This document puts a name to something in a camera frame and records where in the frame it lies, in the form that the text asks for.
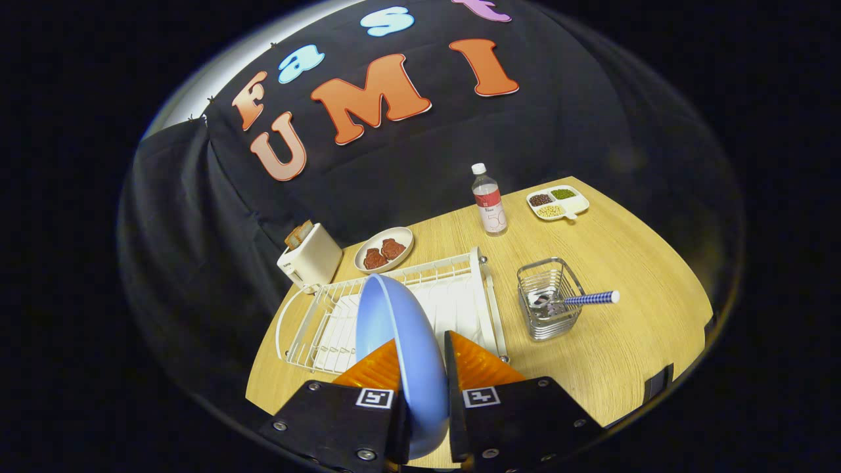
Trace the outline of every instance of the table top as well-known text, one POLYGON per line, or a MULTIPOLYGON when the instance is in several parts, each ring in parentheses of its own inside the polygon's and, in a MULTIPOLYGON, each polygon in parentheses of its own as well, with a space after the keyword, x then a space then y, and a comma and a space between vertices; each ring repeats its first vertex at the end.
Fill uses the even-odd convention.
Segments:
MULTIPOLYGON (((415 247, 398 268, 464 254, 479 246, 488 257, 510 365, 526 378, 552 376, 605 426, 643 404, 645 381, 668 364, 677 378, 704 348, 710 301, 698 278, 669 244, 631 212, 586 183, 562 178, 502 198, 508 232, 485 235, 475 205, 409 226, 415 247), (571 221, 543 221, 526 196, 567 184, 590 202, 571 221), (586 306, 572 330, 536 342, 528 334, 517 296, 517 269, 557 256, 588 293, 618 290, 617 304, 586 306)), ((360 242, 344 248, 333 282, 364 277, 353 264, 360 242)), ((281 308, 298 292, 293 288, 281 308)), ((292 342, 313 300, 300 294, 286 311, 280 347, 292 342)), ((246 388, 246 399, 274 414, 306 380, 336 377, 288 364, 276 355, 274 333, 281 308, 266 330, 246 388)), ((409 465, 455 468, 449 439, 409 465)))

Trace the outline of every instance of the blue checkered handle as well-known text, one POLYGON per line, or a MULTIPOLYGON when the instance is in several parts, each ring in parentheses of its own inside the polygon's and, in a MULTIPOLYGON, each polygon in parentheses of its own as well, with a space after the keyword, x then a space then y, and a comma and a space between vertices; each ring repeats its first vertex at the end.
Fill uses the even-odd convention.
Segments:
POLYGON ((584 304, 615 304, 619 302, 619 291, 609 290, 607 292, 600 292, 599 294, 579 295, 576 297, 568 297, 563 300, 564 304, 571 306, 582 306, 584 304))

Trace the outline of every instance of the letter m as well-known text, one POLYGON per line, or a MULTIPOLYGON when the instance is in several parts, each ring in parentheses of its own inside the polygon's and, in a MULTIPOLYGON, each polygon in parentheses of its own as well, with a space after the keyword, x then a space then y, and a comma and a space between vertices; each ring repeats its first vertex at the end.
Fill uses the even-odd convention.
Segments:
POLYGON ((422 114, 432 107, 432 102, 417 93, 406 75, 405 60, 406 56, 393 54, 371 62, 364 89, 341 79, 331 79, 312 92, 310 97, 324 104, 336 126, 337 145, 346 145, 365 131, 351 120, 351 114, 374 128, 379 127, 383 98, 389 106, 385 116, 392 121, 422 114))

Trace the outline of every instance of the white compartment tray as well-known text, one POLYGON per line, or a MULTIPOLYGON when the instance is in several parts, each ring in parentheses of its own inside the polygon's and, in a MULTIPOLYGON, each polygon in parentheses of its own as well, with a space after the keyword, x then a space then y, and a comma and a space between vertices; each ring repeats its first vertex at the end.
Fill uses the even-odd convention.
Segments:
POLYGON ((581 212, 587 210, 590 207, 590 201, 587 200, 586 197, 581 195, 581 193, 574 187, 568 185, 559 185, 554 187, 549 187, 545 189, 541 189, 526 196, 526 205, 528 205, 529 209, 532 209, 534 215, 537 215, 537 218, 543 219, 545 221, 555 221, 557 219, 562 219, 567 217, 569 219, 574 219, 576 214, 580 214, 581 212), (557 199, 554 195, 552 195, 552 191, 557 189, 567 189, 575 194, 573 197, 568 197, 566 199, 557 199), (538 194, 545 194, 549 196, 551 202, 543 205, 538 205, 537 207, 533 207, 532 203, 529 201, 532 197, 538 194), (561 205, 566 213, 564 215, 557 215, 553 217, 544 217, 537 213, 539 209, 543 207, 550 207, 552 205, 561 205))

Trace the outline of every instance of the metal utensil holder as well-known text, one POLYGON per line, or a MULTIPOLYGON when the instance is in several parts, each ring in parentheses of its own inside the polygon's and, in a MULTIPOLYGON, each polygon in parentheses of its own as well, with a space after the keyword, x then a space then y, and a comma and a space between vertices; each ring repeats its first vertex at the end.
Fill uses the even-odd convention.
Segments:
POLYGON ((537 341, 568 332, 581 314, 581 305, 563 302, 584 295, 584 289, 561 258, 551 257, 520 268, 517 288, 529 334, 537 341))

